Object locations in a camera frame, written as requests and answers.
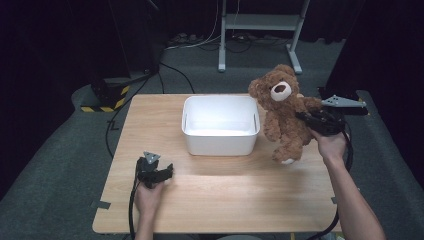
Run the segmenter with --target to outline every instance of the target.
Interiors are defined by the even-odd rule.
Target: white metal stand
[[[264,15],[264,14],[227,14],[227,0],[222,0],[221,17],[221,44],[219,47],[218,71],[225,72],[225,32],[227,29],[252,29],[252,30],[282,30],[294,31],[291,44],[286,48],[297,74],[302,73],[299,60],[297,59],[295,49],[299,40],[300,31],[305,21],[306,11],[310,0],[303,2],[302,10],[299,15]]]

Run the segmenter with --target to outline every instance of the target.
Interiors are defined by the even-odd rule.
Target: teddy bear ear
[[[253,98],[258,97],[258,89],[257,89],[258,86],[259,86],[259,79],[255,79],[252,82],[250,82],[248,91],[251,97]]]
[[[279,71],[282,71],[282,72],[285,72],[285,73],[289,74],[290,76],[293,76],[293,77],[296,76],[296,74],[294,73],[293,68],[291,68],[288,65],[279,64],[279,65],[277,65],[275,67],[275,69],[276,70],[279,70]]]

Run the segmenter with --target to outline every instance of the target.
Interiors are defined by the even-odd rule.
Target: teddy bear snout
[[[292,93],[291,87],[286,82],[280,82],[271,89],[271,98],[274,101],[283,101]]]

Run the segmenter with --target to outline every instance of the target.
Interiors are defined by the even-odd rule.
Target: black curtain
[[[421,186],[423,12],[420,0],[366,1],[326,85],[333,91],[370,92]]]
[[[218,1],[218,22],[214,36],[221,30],[222,0],[169,0],[168,29],[170,37],[179,33],[208,36],[211,34]],[[354,20],[365,0],[311,0],[305,23],[300,35],[304,41],[314,42],[324,38],[327,43],[346,39]],[[227,12],[240,14],[299,14],[303,0],[263,0],[227,1]],[[268,34],[270,31],[253,31],[255,34]],[[272,31],[274,36],[291,37],[292,32]]]
[[[66,1],[2,1],[0,18],[2,198],[90,81]]]

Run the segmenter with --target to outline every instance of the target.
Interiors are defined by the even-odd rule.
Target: teddy bear paw
[[[289,165],[289,164],[294,163],[294,160],[293,160],[293,159],[291,159],[291,158],[289,158],[289,159],[287,159],[287,160],[285,160],[285,161],[281,161],[281,163],[282,163],[282,164],[284,164],[284,165]]]

